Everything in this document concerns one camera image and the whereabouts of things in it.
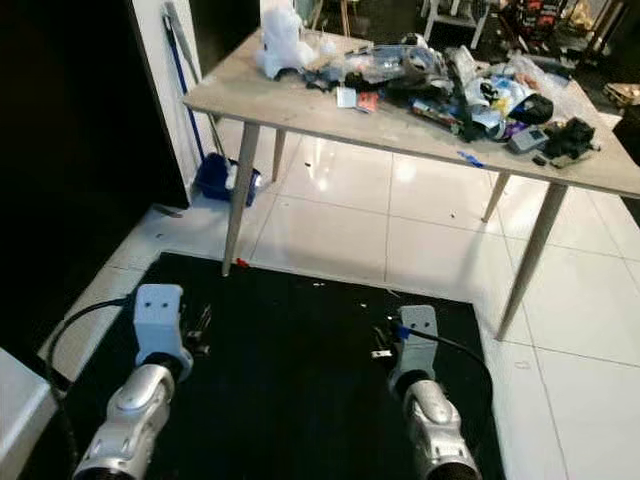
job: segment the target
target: gray device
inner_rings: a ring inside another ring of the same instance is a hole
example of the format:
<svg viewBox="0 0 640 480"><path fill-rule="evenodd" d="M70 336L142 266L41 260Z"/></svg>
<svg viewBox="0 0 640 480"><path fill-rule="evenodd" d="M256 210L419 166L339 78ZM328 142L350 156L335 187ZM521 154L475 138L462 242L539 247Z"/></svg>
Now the gray device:
<svg viewBox="0 0 640 480"><path fill-rule="evenodd" d="M514 153L527 153L535 148L540 148L547 140L549 137L539 127L529 127L509 139L509 148Z"/></svg>

